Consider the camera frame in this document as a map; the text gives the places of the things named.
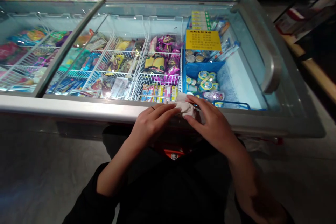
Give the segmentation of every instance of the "white cloth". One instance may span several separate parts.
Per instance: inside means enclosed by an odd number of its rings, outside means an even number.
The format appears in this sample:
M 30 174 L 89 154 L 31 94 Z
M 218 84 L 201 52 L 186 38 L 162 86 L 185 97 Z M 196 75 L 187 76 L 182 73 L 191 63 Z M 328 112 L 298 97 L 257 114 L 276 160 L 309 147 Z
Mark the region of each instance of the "white cloth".
M 176 108 L 181 109 L 182 117 L 184 117 L 185 115 L 189 115 L 193 118 L 196 118 L 196 109 L 191 103 L 185 102 L 186 98 L 187 95 L 185 93 L 179 93 L 176 101 L 169 101 L 168 103 L 176 103 Z

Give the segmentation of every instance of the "freezer handle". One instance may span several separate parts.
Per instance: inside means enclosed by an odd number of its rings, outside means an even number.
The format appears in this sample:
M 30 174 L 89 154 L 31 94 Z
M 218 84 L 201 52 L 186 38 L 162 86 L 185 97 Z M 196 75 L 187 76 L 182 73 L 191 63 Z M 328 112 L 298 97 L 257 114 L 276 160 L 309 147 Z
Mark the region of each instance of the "freezer handle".
M 241 0 L 232 7 L 231 12 L 239 12 L 248 27 L 265 65 L 265 76 L 261 83 L 263 93 L 271 94 L 277 90 L 281 78 L 281 55 L 274 40 L 270 39 L 268 29 L 274 29 L 271 20 L 257 0 Z
M 85 15 L 85 17 L 80 21 L 77 27 L 72 31 L 67 40 L 64 42 L 62 47 L 59 49 L 58 53 L 55 55 L 54 60 L 51 62 L 45 73 L 43 74 L 40 82 L 37 84 L 33 97 L 42 97 L 48 88 L 48 84 L 51 81 L 52 77 L 56 73 L 58 67 L 62 63 L 63 57 L 71 49 L 73 43 L 77 37 L 82 33 L 85 26 L 89 23 L 91 18 L 96 14 L 100 7 L 104 4 L 105 0 L 97 0 L 93 8 Z

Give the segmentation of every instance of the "pink wrapper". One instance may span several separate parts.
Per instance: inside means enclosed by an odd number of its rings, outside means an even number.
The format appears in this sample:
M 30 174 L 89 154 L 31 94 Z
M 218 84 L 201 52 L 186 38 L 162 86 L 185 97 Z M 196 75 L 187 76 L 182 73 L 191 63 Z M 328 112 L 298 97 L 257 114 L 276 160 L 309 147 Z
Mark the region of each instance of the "pink wrapper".
M 155 80 L 156 82 L 158 82 L 160 85 L 177 85 L 179 76 L 153 76 L 152 77 L 153 80 Z

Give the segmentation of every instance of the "person's right hand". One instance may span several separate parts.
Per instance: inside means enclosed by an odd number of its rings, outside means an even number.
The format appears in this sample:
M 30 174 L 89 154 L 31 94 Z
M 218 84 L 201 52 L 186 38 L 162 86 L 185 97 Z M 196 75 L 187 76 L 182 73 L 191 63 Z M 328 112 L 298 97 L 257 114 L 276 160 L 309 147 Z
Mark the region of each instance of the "person's right hand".
M 224 115 L 212 103 L 195 96 L 187 95 L 186 102 L 195 103 L 200 107 L 206 123 L 203 125 L 190 115 L 185 115 L 184 119 L 213 147 L 226 155 L 230 147 L 236 145 L 238 140 Z

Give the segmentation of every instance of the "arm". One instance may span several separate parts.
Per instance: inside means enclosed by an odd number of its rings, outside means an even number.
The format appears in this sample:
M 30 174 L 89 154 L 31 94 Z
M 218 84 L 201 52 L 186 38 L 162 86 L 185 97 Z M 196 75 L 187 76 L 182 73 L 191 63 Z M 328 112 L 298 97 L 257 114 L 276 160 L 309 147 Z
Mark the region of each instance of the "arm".
M 261 182 L 257 169 L 244 146 L 232 132 L 223 114 L 211 103 L 195 96 L 187 102 L 200 106 L 206 123 L 197 122 L 187 115 L 184 118 L 211 145 L 225 155 L 242 210 L 257 223 L 287 223 L 287 214 Z
M 171 117 L 181 112 L 176 104 L 156 104 L 137 118 L 130 136 L 109 162 L 98 167 L 63 223 L 108 223 L 114 219 L 118 192 L 128 168 Z

